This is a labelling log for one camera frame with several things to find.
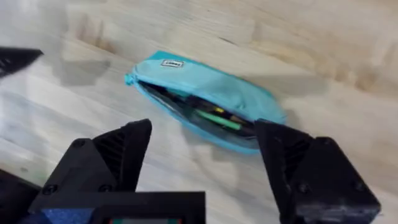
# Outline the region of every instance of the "blue pencil case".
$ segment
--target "blue pencil case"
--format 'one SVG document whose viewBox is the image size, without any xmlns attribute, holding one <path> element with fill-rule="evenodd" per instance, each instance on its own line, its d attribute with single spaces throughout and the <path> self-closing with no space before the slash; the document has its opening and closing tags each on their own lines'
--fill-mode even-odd
<svg viewBox="0 0 398 224">
<path fill-rule="evenodd" d="M 218 111 L 227 111 L 238 121 L 241 119 L 239 122 L 242 122 L 242 126 L 246 123 L 252 125 L 260 118 L 285 123 L 285 113 L 267 90 L 205 64 L 167 52 L 158 51 L 138 63 L 131 73 L 126 74 L 125 82 L 134 85 L 194 133 L 221 147 L 244 154 L 259 152 L 255 136 L 238 135 L 230 128 L 195 113 L 196 110 L 191 105 L 185 105 L 183 100 L 194 98 L 216 105 Z M 179 101 L 171 96 L 178 96 Z"/>
</svg>

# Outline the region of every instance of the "light wood surface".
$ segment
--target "light wood surface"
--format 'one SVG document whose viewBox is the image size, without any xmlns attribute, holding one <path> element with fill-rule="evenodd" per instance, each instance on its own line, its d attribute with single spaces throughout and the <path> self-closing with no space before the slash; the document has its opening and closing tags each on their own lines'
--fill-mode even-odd
<svg viewBox="0 0 398 224">
<path fill-rule="evenodd" d="M 149 118 L 139 190 L 206 190 L 208 223 L 278 223 L 259 155 L 202 141 L 123 75 L 156 50 L 270 90 L 288 125 L 335 138 L 398 222 L 398 2 L 2 0 L 0 45 L 40 48 L 0 80 L 0 169 L 42 185 L 72 140 Z"/>
</svg>

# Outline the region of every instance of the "display screen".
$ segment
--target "display screen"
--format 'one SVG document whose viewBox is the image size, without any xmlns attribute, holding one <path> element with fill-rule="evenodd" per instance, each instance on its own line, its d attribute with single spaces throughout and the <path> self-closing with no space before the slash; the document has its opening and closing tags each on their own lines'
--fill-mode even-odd
<svg viewBox="0 0 398 224">
<path fill-rule="evenodd" d="M 180 219 L 112 219 L 109 224 L 182 224 Z"/>
</svg>

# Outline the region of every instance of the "green marker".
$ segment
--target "green marker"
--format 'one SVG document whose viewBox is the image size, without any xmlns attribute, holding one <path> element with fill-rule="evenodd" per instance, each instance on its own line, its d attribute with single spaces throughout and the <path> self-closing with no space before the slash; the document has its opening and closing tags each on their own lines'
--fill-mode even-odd
<svg viewBox="0 0 398 224">
<path fill-rule="evenodd" d="M 224 118 L 220 118 L 219 116 L 215 116 L 209 113 L 206 113 L 204 111 L 198 110 L 196 109 L 195 112 L 197 112 L 200 116 L 209 119 L 210 121 L 213 121 L 217 124 L 221 124 L 224 126 L 227 126 L 231 129 L 237 130 L 239 131 L 241 129 L 241 125 L 235 122 L 232 122 L 230 120 L 224 119 Z"/>
</svg>

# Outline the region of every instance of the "yellow marker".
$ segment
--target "yellow marker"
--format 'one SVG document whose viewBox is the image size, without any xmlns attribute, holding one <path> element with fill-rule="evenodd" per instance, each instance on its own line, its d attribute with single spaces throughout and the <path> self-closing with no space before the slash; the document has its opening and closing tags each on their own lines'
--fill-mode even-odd
<svg viewBox="0 0 398 224">
<path fill-rule="evenodd" d="M 224 110 L 221 109 L 221 108 L 216 108 L 216 111 L 219 112 L 219 113 L 224 113 Z"/>
</svg>

